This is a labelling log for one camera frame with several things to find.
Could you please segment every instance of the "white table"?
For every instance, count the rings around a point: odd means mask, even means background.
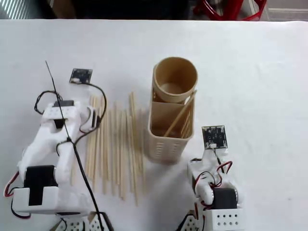
[[[127,102],[134,90],[147,107],[153,66],[181,56],[199,73],[195,136],[177,165],[146,163],[149,194],[138,207],[132,196],[124,203],[96,193],[115,230],[175,230],[193,207],[186,163],[202,156],[201,126],[221,124],[234,162],[231,172],[245,192],[246,230],[306,230],[307,41],[303,22],[1,20],[1,184],[38,130],[35,99],[52,89],[45,60],[66,98],[72,69],[92,68],[92,82],[110,103]],[[18,220],[8,199],[0,207],[1,230],[47,230],[56,221],[52,215]]]

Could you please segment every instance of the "wire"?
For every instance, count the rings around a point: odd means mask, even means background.
[[[204,174],[204,173],[209,173],[209,174],[212,176],[213,180],[214,180],[214,183],[211,183],[212,186],[215,186],[215,185],[216,185],[215,178],[214,178],[213,174],[210,173],[209,171],[203,171],[203,172],[201,172],[201,173],[198,175],[198,177],[196,178],[195,187],[194,187],[194,191],[195,191],[195,192],[196,192],[196,188],[197,188],[197,183],[198,183],[200,177],[202,176],[202,174]]]
[[[17,214],[17,213],[14,211],[14,209],[13,209],[13,199],[12,199],[12,201],[11,201],[11,211],[12,211],[13,215],[14,215],[15,217],[17,217],[17,218],[20,218],[20,219],[23,219],[23,220],[27,220],[27,219],[30,219],[30,218],[31,218],[31,213],[29,213],[29,215],[27,215],[27,216],[22,216],[22,215]]]
[[[215,154],[215,156],[216,156],[216,158],[217,158],[218,164],[221,165],[221,161],[220,161],[220,158],[219,158],[219,157],[217,156],[217,154],[216,154],[216,150],[215,150],[214,148],[213,148],[212,150],[213,150],[213,152],[214,152],[214,154]]]
[[[202,231],[204,230],[204,223],[205,223],[205,216],[203,215],[203,225],[202,225]]]
[[[35,104],[34,104],[34,111],[36,111],[37,113],[39,113],[39,114],[41,114],[41,115],[44,114],[44,111],[41,112],[41,111],[38,109],[38,103],[39,103],[40,99],[42,98],[42,96],[43,96],[44,94],[46,94],[46,93],[53,93],[53,94],[55,94],[55,95],[57,96],[57,98],[59,97],[61,100],[63,100],[62,96],[59,95],[58,93],[56,93],[54,90],[45,90],[45,91],[43,91],[43,92],[37,97],[37,100],[36,100],[36,102],[35,102]]]
[[[91,132],[93,132],[94,130],[96,130],[96,129],[100,126],[101,121],[102,121],[102,119],[103,119],[103,116],[105,115],[105,112],[106,112],[106,107],[107,107],[106,95],[105,95],[104,91],[103,91],[101,88],[97,87],[96,85],[93,85],[93,84],[90,84],[90,83],[87,83],[87,84],[84,83],[85,85],[90,85],[90,86],[93,86],[93,87],[99,89],[99,90],[103,93],[104,101],[105,101],[105,107],[104,107],[103,114],[102,114],[102,116],[101,116],[100,119],[99,119],[99,124],[97,124],[97,126],[95,127],[95,129],[93,129],[93,130],[91,130],[91,131],[89,131],[89,132],[87,132],[87,133],[81,135],[81,136],[75,141],[75,143],[74,143],[74,142],[72,141],[72,139],[70,138],[70,136],[69,136],[69,134],[68,134],[68,131],[67,131],[67,127],[66,127],[66,124],[65,124],[65,119],[64,119],[64,116],[63,116],[63,113],[62,113],[62,109],[61,109],[60,97],[58,96],[57,89],[56,89],[56,86],[55,86],[55,84],[54,84],[54,80],[53,80],[52,74],[51,74],[51,72],[50,72],[50,69],[49,69],[49,66],[48,66],[47,61],[45,61],[45,63],[46,63],[46,66],[47,66],[47,68],[48,68],[48,72],[49,72],[49,74],[50,74],[51,80],[52,80],[52,85],[53,85],[54,91],[56,92],[57,101],[58,101],[58,104],[59,104],[59,109],[60,109],[60,112],[61,112],[62,120],[63,120],[63,122],[64,122],[65,130],[66,130],[66,133],[67,133],[67,140],[66,140],[66,141],[67,141],[67,142],[71,142],[72,145],[73,145],[74,152],[75,152],[75,156],[76,156],[76,159],[77,159],[79,168],[80,168],[80,172],[81,172],[82,178],[83,178],[83,180],[84,180],[84,182],[85,182],[85,184],[86,184],[86,186],[87,186],[87,188],[88,188],[88,190],[89,190],[90,196],[91,196],[91,198],[92,198],[92,201],[93,201],[93,204],[94,204],[94,207],[95,207],[95,210],[96,210],[96,214],[97,214],[97,216],[98,216],[98,221],[99,221],[99,223],[100,223],[101,230],[103,231],[103,230],[104,230],[104,227],[103,227],[102,219],[101,219],[101,216],[100,216],[100,212],[99,212],[99,209],[98,209],[98,206],[97,206],[97,203],[96,203],[94,194],[93,194],[93,192],[92,192],[92,189],[91,189],[91,187],[90,187],[90,185],[89,185],[87,176],[86,176],[86,174],[85,174],[85,172],[84,172],[84,170],[83,170],[82,163],[81,163],[81,160],[80,160],[79,153],[78,153],[78,151],[77,151],[76,145],[77,145],[78,141],[79,141],[82,137],[85,137],[86,135],[90,134]]]
[[[15,175],[10,179],[10,181],[5,185],[4,187],[4,191],[3,191],[3,196],[4,197],[10,197],[10,196],[13,196],[13,190],[16,188],[12,188],[10,191],[9,191],[9,188],[10,188],[10,185],[13,184],[13,182],[17,179],[19,175],[19,172],[16,172]]]
[[[230,170],[230,168],[231,168],[231,166],[232,166],[232,164],[233,164],[232,161],[227,161],[226,163],[223,163],[222,165],[219,165],[219,166],[217,167],[216,172],[218,173],[218,176],[219,176],[219,179],[220,179],[220,180],[219,180],[218,184],[216,185],[216,187],[220,187],[220,186],[222,185],[222,177],[221,177],[220,173],[218,172],[219,169],[222,169],[224,166],[229,165],[228,168],[227,168],[227,173],[228,173],[229,170]]]
[[[91,117],[91,109],[89,107],[87,107],[88,111],[89,111],[89,116],[88,116],[88,119],[86,120],[86,122],[84,122],[82,125],[80,125],[80,128],[79,128],[79,131],[82,132],[82,133],[86,133],[85,131],[81,130],[81,127],[84,126],[88,120],[90,119]]]
[[[77,145],[77,143],[85,136],[89,135],[90,133],[94,132],[96,129],[98,129],[100,127],[100,124],[102,122],[102,119],[103,117],[105,116],[105,113],[106,113],[106,109],[107,109],[107,98],[106,98],[106,95],[105,95],[105,92],[98,86],[94,85],[94,84],[91,84],[91,83],[74,83],[74,84],[77,84],[77,85],[89,85],[89,86],[92,86],[92,87],[95,87],[97,88],[102,94],[103,94],[103,98],[104,98],[104,111],[102,113],[101,116],[99,116],[99,119],[98,119],[98,124],[96,125],[96,127],[91,130],[91,131],[88,131],[86,133],[84,133],[83,135],[81,135],[76,141],[75,141],[75,144]]]
[[[64,229],[64,231],[66,231],[67,230],[67,222],[66,222],[66,220],[64,220],[63,218],[60,218],[61,219],[61,221],[63,221],[64,222],[64,225],[65,225],[65,229]]]

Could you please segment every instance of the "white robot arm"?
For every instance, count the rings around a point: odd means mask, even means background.
[[[202,127],[205,151],[202,159],[188,163],[188,179],[196,195],[195,210],[179,225],[179,231],[244,230],[243,193],[228,174],[232,161],[224,162],[228,146],[224,126]]]
[[[73,142],[81,127],[84,131],[96,127],[97,117],[91,106],[83,106],[75,101],[60,102],[66,128]],[[47,155],[56,153],[59,155],[56,167],[41,165]],[[24,187],[14,190],[14,211],[61,216],[87,215],[90,212],[89,198],[85,194],[67,189],[70,188],[74,157],[74,148],[71,142],[67,142],[58,103],[49,104],[34,141],[24,151],[22,160],[18,163]]]

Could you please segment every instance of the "black wire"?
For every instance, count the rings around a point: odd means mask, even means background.
[[[57,96],[57,98],[59,97],[61,100],[63,100],[62,96],[59,95],[58,93],[56,93],[54,90],[45,90],[45,91],[43,91],[43,92],[37,97],[37,100],[36,100],[36,102],[35,102],[35,104],[34,104],[34,111],[36,111],[37,113],[39,113],[39,114],[41,114],[41,115],[44,113],[44,111],[41,112],[41,111],[38,109],[38,103],[39,103],[40,99],[42,98],[42,96],[43,96],[44,94],[46,94],[46,93],[53,93],[53,94],[55,94],[55,95]]]
[[[27,215],[27,216],[22,216],[22,215],[17,214],[17,213],[14,211],[14,209],[13,209],[13,198],[12,198],[12,201],[11,201],[11,211],[12,211],[12,213],[13,213],[13,215],[14,215],[15,217],[20,218],[20,219],[29,219],[29,218],[31,217],[31,213],[29,213],[29,215]]]
[[[210,173],[209,171],[204,171],[203,173],[208,173],[208,174],[210,174],[211,175],[211,177],[213,178],[213,180],[214,180],[214,185],[216,185],[216,181],[215,181],[215,177],[213,176],[213,174],[212,173]]]
[[[20,187],[13,187],[13,188],[11,188],[11,190],[9,191],[8,194],[11,194],[14,191],[14,189],[20,189]]]
[[[205,217],[203,216],[203,226],[202,226],[202,231],[204,230],[204,223],[205,223]]]
[[[66,127],[66,124],[65,124],[65,119],[64,119],[64,116],[63,116],[63,113],[62,113],[62,109],[61,109],[60,97],[58,97],[57,89],[56,89],[56,86],[55,86],[55,84],[54,84],[54,80],[53,80],[52,74],[51,74],[51,72],[50,72],[50,69],[49,69],[49,66],[48,66],[47,61],[45,61],[45,63],[46,63],[46,66],[47,66],[47,68],[48,68],[48,71],[49,71],[51,80],[52,80],[52,85],[53,85],[54,91],[56,92],[56,95],[57,95],[57,101],[58,101],[58,104],[59,104],[59,108],[60,108],[62,120],[63,120],[63,122],[64,122],[64,127],[65,127],[65,130],[66,130],[66,133],[67,133],[67,140],[66,140],[66,141],[67,141],[67,142],[71,142],[72,145],[73,145],[74,152],[75,152],[75,156],[76,156],[76,159],[77,159],[79,168],[80,168],[80,172],[81,172],[82,178],[83,178],[83,180],[84,180],[84,182],[85,182],[85,184],[86,184],[86,186],[87,186],[87,188],[88,188],[88,190],[89,190],[90,196],[91,196],[91,198],[92,198],[92,201],[93,201],[93,204],[94,204],[94,207],[95,207],[95,210],[96,210],[96,214],[97,214],[97,216],[98,216],[98,221],[99,221],[99,223],[100,223],[101,230],[103,231],[103,230],[104,230],[104,227],[103,227],[102,219],[101,219],[101,216],[100,216],[100,211],[99,211],[99,209],[98,209],[98,206],[97,206],[97,203],[96,203],[94,194],[93,194],[93,192],[92,192],[92,189],[91,189],[91,187],[90,187],[90,185],[89,185],[87,176],[86,176],[86,174],[85,174],[85,172],[84,172],[84,170],[83,170],[82,163],[81,163],[81,160],[80,160],[80,157],[79,157],[79,153],[78,153],[78,151],[77,151],[76,144],[77,144],[77,142],[78,142],[82,137],[85,137],[86,135],[90,134],[91,132],[93,132],[94,130],[96,130],[96,129],[100,126],[100,123],[101,123],[101,121],[102,121],[102,119],[103,119],[103,116],[105,115],[105,111],[106,111],[106,107],[107,107],[106,95],[105,95],[104,91],[103,91],[101,88],[99,88],[99,87],[97,87],[97,86],[95,86],[95,85],[93,85],[93,84],[90,84],[90,83],[89,83],[89,84],[86,84],[86,85],[90,85],[90,86],[93,86],[93,87],[99,89],[99,90],[103,93],[104,100],[105,100],[105,108],[104,108],[104,112],[103,112],[103,114],[102,114],[102,117],[101,117],[100,120],[99,120],[99,124],[97,124],[97,126],[95,127],[95,129],[93,129],[93,130],[91,130],[91,131],[89,131],[89,132],[83,134],[83,135],[80,136],[80,137],[76,140],[76,142],[74,143],[74,142],[72,141],[72,139],[70,138],[70,136],[69,136],[69,134],[68,134],[68,131],[67,131],[67,127]]]
[[[60,218],[63,222],[64,222],[64,224],[65,224],[65,229],[64,229],[64,231],[66,231],[67,230],[67,222],[66,222],[66,220],[64,220],[63,218]]]
[[[75,141],[75,144],[77,145],[77,143],[85,136],[89,135],[90,133],[94,132],[96,129],[98,129],[100,127],[100,124],[102,122],[102,119],[103,117],[105,116],[105,113],[106,113],[106,108],[107,108],[107,98],[106,98],[106,95],[105,95],[105,92],[98,86],[94,85],[94,84],[91,84],[91,83],[74,83],[74,84],[78,84],[78,85],[89,85],[89,86],[92,86],[92,87],[95,87],[97,88],[98,90],[100,90],[100,92],[103,94],[103,97],[104,97],[104,111],[102,113],[102,115],[99,117],[99,120],[98,120],[98,124],[96,125],[96,127],[91,130],[91,131],[88,131],[86,133],[84,133],[83,135],[81,135],[76,141]]]
[[[216,156],[216,158],[217,158],[218,164],[221,165],[221,161],[220,161],[219,157],[218,157],[217,154],[216,154],[216,150],[213,149],[213,151],[214,151],[214,154],[215,154],[215,156]]]

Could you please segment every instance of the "bamboo skewer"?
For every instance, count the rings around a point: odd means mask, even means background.
[[[114,103],[114,116],[112,117],[112,122],[113,122],[113,154],[112,154],[112,172],[113,172],[113,195],[115,194],[115,184],[117,182],[117,142],[116,142],[116,102]]]
[[[96,109],[97,106],[97,97],[94,97],[93,107]],[[91,133],[92,144],[91,144],[91,155],[90,155],[90,179],[94,179],[95,172],[95,156],[96,156],[96,131]]]
[[[130,107],[131,107],[131,114],[132,114],[132,126],[133,126],[133,140],[134,140],[134,149],[135,149],[135,162],[137,164],[137,173],[140,174],[142,169],[141,169],[141,151],[140,151],[140,146],[138,142],[138,131],[137,131],[137,118],[136,118],[136,107],[135,107],[135,94],[134,92],[131,93],[130,95]]]
[[[102,113],[102,109],[99,108],[98,113],[101,114]],[[93,189],[94,191],[96,191],[96,163],[99,160],[99,153],[100,153],[100,134],[101,134],[101,129],[103,129],[100,125],[100,127],[94,131],[93,133],[95,133],[96,135],[96,144],[95,144],[95,155],[94,155],[94,163],[93,163]]]
[[[170,134],[170,132],[172,131],[172,129],[174,128],[174,126],[176,126],[177,122],[179,121],[179,119],[181,118],[181,116],[184,114],[184,112],[186,111],[186,109],[188,108],[188,106],[191,104],[191,102],[193,101],[195,95],[197,93],[197,90],[195,90],[189,100],[187,101],[187,103],[182,107],[180,113],[177,115],[177,117],[175,118],[175,120],[172,122],[172,124],[170,125],[170,127],[168,128],[168,130],[165,132],[164,137],[168,136]]]
[[[124,195],[123,195],[123,187],[124,187],[124,172],[123,172],[123,165],[124,165],[124,160],[123,160],[123,155],[124,155],[124,137],[123,137],[123,127],[124,127],[124,123],[123,123],[123,112],[120,112],[120,126],[119,126],[119,130],[120,130],[120,197],[122,198],[122,200],[124,200]]]
[[[122,187],[123,187],[123,200],[125,201],[126,199],[126,164],[127,164],[127,149],[126,149],[126,143],[125,143],[125,134],[126,134],[126,112],[125,110],[122,112],[122,147],[123,147],[123,161],[122,161]]]
[[[91,95],[90,96],[90,105],[93,106],[93,101],[94,101],[94,97]],[[87,156],[86,156],[86,175],[89,177],[90,175],[90,152],[91,152],[91,143],[92,143],[92,135],[90,134],[88,139],[87,139]]]
[[[120,157],[120,146],[121,146],[121,143],[120,143],[120,136],[121,136],[121,110],[120,110],[120,106],[119,104],[118,105],[118,108],[117,108],[117,114],[116,114],[116,143],[117,143],[117,146],[116,146],[116,158],[117,158],[117,166],[116,166],[116,182],[118,185],[120,185],[120,180],[121,180],[121,157]]]
[[[105,131],[104,131],[104,143],[105,143],[105,176],[106,180],[109,180],[109,162],[108,162],[108,155],[109,155],[109,113],[105,113]]]
[[[143,194],[146,194],[146,182],[145,182],[145,170],[143,163],[143,155],[144,155],[144,143],[143,143],[143,118],[142,118],[142,109],[139,110],[139,121],[140,121],[140,150],[141,150],[141,177],[142,177],[142,190]]]
[[[104,177],[104,147],[105,147],[105,143],[104,143],[104,130],[105,130],[105,127],[104,127],[104,122],[105,122],[105,117],[102,119],[101,121],[101,127],[100,127],[100,143],[101,143],[101,149],[100,149],[100,153],[101,153],[101,168],[100,168],[100,172],[101,172],[101,177],[103,178]]]
[[[105,114],[104,118],[104,131],[103,131],[103,192],[107,193],[107,180],[108,180],[108,113]]]
[[[132,165],[133,165],[133,186],[134,186],[134,194],[135,194],[135,203],[138,206],[138,191],[137,191],[137,169],[136,169],[136,160],[135,160],[135,150],[133,148],[133,128],[132,128],[132,118],[129,118],[129,134],[130,134],[130,146],[132,150]]]
[[[122,198],[122,123],[121,123],[122,113],[121,111],[118,111],[118,161],[117,161],[117,170],[118,170],[118,176],[119,176],[119,197]]]
[[[130,136],[130,128],[129,128],[129,112],[126,110],[126,135],[128,141],[128,160],[129,160],[129,182],[130,182],[130,192],[134,193],[134,184],[133,184],[133,159],[132,159],[132,147],[131,147],[131,136]]]
[[[110,131],[110,134],[111,134],[111,144],[112,144],[112,147],[110,147],[110,161],[111,161],[111,193],[112,195],[114,196],[115,193],[116,193],[116,190],[115,190],[115,183],[116,183],[116,170],[115,170],[115,137],[114,137],[114,120],[115,118],[112,117],[112,115],[114,114],[113,113],[113,110],[109,111],[109,114],[110,114],[110,128],[111,128],[111,131]]]

